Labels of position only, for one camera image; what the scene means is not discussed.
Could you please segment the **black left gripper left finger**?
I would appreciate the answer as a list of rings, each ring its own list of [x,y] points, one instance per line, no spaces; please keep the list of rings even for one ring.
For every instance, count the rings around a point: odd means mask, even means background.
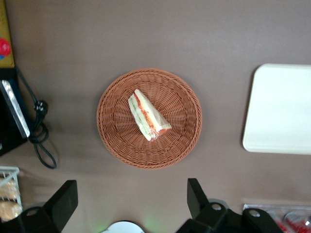
[[[78,206],[77,181],[67,180],[43,205],[17,217],[18,233],[60,233]]]

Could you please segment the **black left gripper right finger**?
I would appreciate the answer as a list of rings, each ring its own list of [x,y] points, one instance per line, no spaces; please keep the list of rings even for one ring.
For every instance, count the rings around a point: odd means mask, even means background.
[[[191,214],[178,233],[242,233],[242,216],[221,200],[209,200],[196,178],[187,183],[187,204]]]

